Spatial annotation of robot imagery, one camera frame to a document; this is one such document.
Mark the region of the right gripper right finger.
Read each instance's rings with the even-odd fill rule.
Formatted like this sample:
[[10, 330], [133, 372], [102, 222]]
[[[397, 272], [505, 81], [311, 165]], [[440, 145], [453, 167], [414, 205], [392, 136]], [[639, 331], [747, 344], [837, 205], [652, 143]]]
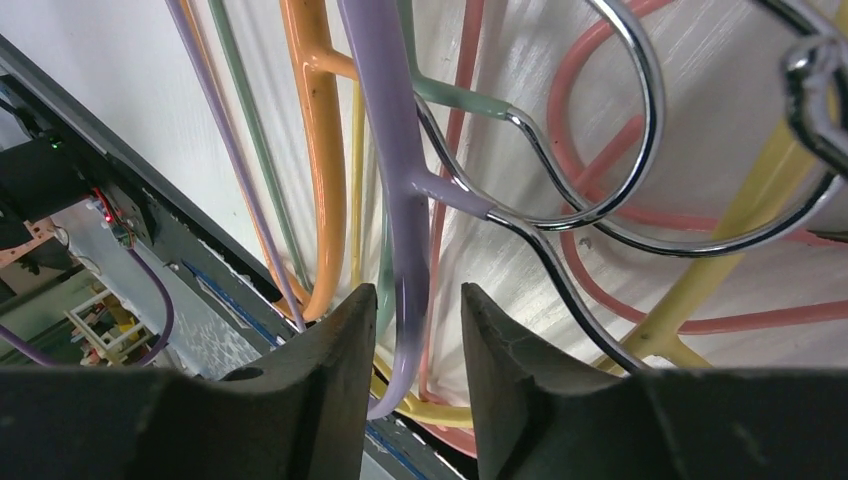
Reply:
[[484, 479], [843, 479], [843, 369], [597, 370], [461, 289]]

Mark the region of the purple hanger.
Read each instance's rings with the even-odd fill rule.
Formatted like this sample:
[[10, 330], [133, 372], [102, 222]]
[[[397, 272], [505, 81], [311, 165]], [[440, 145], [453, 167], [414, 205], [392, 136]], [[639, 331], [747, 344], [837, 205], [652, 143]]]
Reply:
[[[313, 312], [301, 310], [291, 286], [288, 271], [274, 253], [272, 236], [266, 220], [258, 214], [261, 209], [253, 190], [245, 160], [235, 133], [225, 102], [219, 93], [218, 84], [210, 67], [202, 35], [198, 33], [190, 6], [186, 1], [165, 1], [176, 25], [178, 33], [189, 55], [196, 76], [206, 96], [219, 132], [224, 140], [236, 174], [242, 194], [253, 219], [254, 229], [260, 240], [272, 279], [281, 289], [287, 308], [283, 315], [294, 320], [299, 331], [305, 331], [305, 319], [320, 317], [326, 306], [317, 306]], [[292, 60], [302, 70], [297, 78], [299, 99], [306, 133], [317, 140], [308, 140], [310, 161], [313, 164], [313, 189], [318, 200], [329, 198], [334, 189], [330, 180], [322, 180], [324, 171], [334, 173], [336, 167], [319, 165], [319, 160], [333, 160], [334, 153], [321, 153], [319, 147], [331, 146], [330, 140], [322, 140], [321, 135], [332, 136], [335, 127], [324, 132], [322, 120], [316, 115], [316, 109], [332, 110], [337, 100], [328, 100], [329, 106], [323, 106], [326, 98], [335, 95], [334, 76], [351, 73], [355, 68], [355, 77], [364, 94], [365, 110], [376, 150], [380, 168], [383, 192], [388, 202], [388, 225], [391, 229], [393, 247], [393, 278], [396, 300], [396, 350], [388, 385], [384, 392], [369, 400], [367, 420], [383, 418], [399, 407], [416, 378], [413, 363], [423, 357], [425, 339], [429, 327], [425, 320], [429, 301], [430, 261], [426, 255], [425, 240], [429, 236], [428, 200], [436, 200], [456, 210], [477, 218], [487, 220], [516, 232], [535, 251], [544, 265], [557, 292], [574, 316], [584, 333], [608, 357], [632, 372], [647, 368], [638, 358], [628, 353], [600, 325], [590, 313], [588, 307], [577, 293], [569, 279], [562, 262], [553, 252], [553, 247], [529, 220], [517, 214], [509, 213], [506, 207], [497, 206], [485, 199], [482, 194], [472, 192], [470, 186], [452, 183], [428, 170], [425, 161], [419, 123], [423, 123], [430, 140], [438, 143], [442, 139], [441, 131], [428, 116], [428, 107], [418, 96], [414, 97], [413, 80], [408, 67], [409, 58], [403, 43], [401, 15], [395, 1], [337, 1], [342, 22], [349, 42], [352, 59], [342, 55], [338, 61], [332, 50], [319, 51], [329, 33], [326, 25], [324, 1], [311, 6], [310, 1], [283, 1], [284, 26]], [[632, 12], [621, 1], [600, 1], [595, 6], [602, 16], [612, 21], [622, 38], [635, 49], [637, 71], [645, 83], [647, 113], [654, 115], [659, 100], [654, 99], [652, 89], [661, 90], [661, 86], [649, 86], [654, 80], [657, 66], [652, 49], [643, 52], [645, 31], [639, 25]], [[336, 212], [342, 207], [321, 207], [318, 205], [318, 226], [325, 230], [345, 226], [345, 214]]]

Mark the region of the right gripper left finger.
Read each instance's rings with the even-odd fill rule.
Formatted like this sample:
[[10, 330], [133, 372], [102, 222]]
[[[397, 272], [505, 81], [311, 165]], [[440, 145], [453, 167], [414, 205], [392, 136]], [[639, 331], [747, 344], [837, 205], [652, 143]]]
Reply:
[[163, 368], [5, 367], [5, 479], [356, 479], [376, 290], [223, 379]]

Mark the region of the orange hanger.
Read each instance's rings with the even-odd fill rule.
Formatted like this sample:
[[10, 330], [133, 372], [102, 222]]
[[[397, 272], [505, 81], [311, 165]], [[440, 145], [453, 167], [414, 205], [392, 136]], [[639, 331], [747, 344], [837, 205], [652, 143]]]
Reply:
[[347, 210], [336, 79], [339, 76], [356, 79], [352, 60], [333, 48], [324, 2], [281, 2], [316, 206], [317, 278], [313, 290], [306, 292], [293, 287], [293, 277], [274, 245], [190, 4], [170, 1], [167, 6], [229, 155], [272, 279], [283, 293], [284, 300], [274, 306], [303, 330], [306, 322], [319, 319], [329, 309], [342, 273]]

